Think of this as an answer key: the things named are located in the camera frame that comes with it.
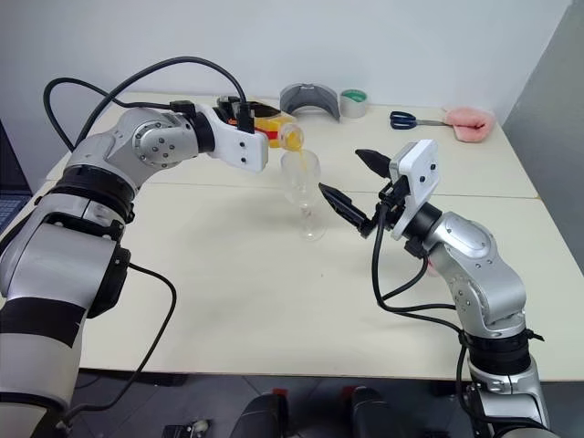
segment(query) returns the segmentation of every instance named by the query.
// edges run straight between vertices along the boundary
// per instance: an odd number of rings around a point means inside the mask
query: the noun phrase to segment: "white wall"
[[[358,87],[378,103],[467,103],[504,120],[569,0],[2,0],[0,118],[38,187],[65,152],[43,112],[45,84],[73,76],[111,89],[162,58],[208,57],[247,91],[292,82]],[[201,67],[135,89],[225,92]],[[55,93],[71,135],[97,100]]]

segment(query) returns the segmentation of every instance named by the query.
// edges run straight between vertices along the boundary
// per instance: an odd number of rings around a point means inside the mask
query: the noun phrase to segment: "tape roll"
[[[360,89],[346,89],[340,93],[340,113],[350,119],[363,117],[367,112],[367,93]]]

